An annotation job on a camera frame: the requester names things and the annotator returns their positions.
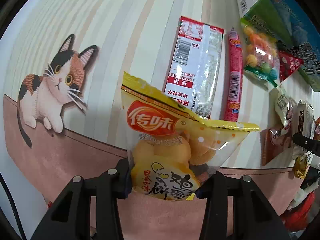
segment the screw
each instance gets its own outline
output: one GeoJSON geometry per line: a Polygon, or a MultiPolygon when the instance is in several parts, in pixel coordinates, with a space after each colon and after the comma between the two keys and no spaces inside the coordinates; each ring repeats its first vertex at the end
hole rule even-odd
{"type": "Polygon", "coordinates": [[[117,173],[117,170],[116,169],[109,169],[108,170],[108,174],[109,175],[114,175],[114,174],[116,174],[117,173]]]}
{"type": "Polygon", "coordinates": [[[245,181],[245,182],[250,182],[251,181],[251,177],[249,175],[244,175],[242,177],[242,179],[245,181]]]}
{"type": "Polygon", "coordinates": [[[74,176],[72,181],[73,182],[79,182],[79,181],[81,181],[81,177],[80,176],[74,176]]]}

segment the red logo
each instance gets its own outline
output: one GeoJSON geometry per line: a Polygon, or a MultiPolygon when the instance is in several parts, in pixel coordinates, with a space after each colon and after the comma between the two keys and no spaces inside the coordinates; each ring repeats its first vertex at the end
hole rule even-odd
{"type": "Polygon", "coordinates": [[[169,135],[175,133],[177,117],[151,105],[134,101],[127,112],[128,125],[139,132],[150,135],[169,135]]]}

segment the black cable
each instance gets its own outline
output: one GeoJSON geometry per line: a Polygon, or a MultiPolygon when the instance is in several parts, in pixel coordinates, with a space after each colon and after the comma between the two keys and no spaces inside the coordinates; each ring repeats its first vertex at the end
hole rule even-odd
{"type": "Polygon", "coordinates": [[[11,193],[10,193],[10,191],[8,189],[8,186],[5,183],[1,173],[0,173],[0,183],[1,183],[5,193],[7,194],[8,199],[9,199],[9,202],[10,202],[14,217],[16,219],[16,222],[17,222],[18,229],[19,229],[20,235],[22,237],[22,240],[27,240],[26,235],[24,234],[24,231],[23,231],[23,228],[22,228],[22,224],[21,224],[21,221],[20,221],[20,217],[19,217],[16,205],[15,205],[15,203],[13,201],[12,195],[11,195],[11,193]]]}

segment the white object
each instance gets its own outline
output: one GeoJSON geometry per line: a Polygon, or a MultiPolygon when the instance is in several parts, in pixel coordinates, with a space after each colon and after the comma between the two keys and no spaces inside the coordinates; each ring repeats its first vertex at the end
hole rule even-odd
{"type": "Polygon", "coordinates": [[[299,188],[296,195],[294,196],[293,200],[290,202],[287,210],[290,210],[296,206],[298,206],[299,204],[302,203],[302,201],[305,200],[305,198],[308,196],[309,193],[311,193],[312,191],[314,191],[315,189],[317,189],[319,187],[319,179],[317,179],[316,182],[314,182],[313,184],[311,184],[309,187],[307,187],[306,189],[301,189],[299,188]]]}
{"type": "Polygon", "coordinates": [[[313,158],[311,160],[310,166],[319,170],[320,169],[320,157],[317,155],[314,155],[314,154],[312,154],[312,155],[313,155],[313,158]]]}
{"type": "Polygon", "coordinates": [[[217,86],[224,30],[186,17],[180,22],[164,93],[207,119],[217,86]]]}

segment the cat ear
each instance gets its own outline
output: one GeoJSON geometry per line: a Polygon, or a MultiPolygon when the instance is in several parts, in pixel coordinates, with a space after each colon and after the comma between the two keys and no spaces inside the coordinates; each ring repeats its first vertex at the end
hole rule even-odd
{"type": "Polygon", "coordinates": [[[63,42],[61,48],[59,49],[59,52],[62,52],[65,50],[71,50],[74,40],[75,40],[75,35],[70,34],[68,38],[66,38],[66,40],[63,42]]]}
{"type": "Polygon", "coordinates": [[[92,45],[87,47],[84,51],[79,54],[79,59],[84,64],[83,68],[86,68],[87,65],[94,59],[98,52],[98,47],[96,45],[92,45]]]}

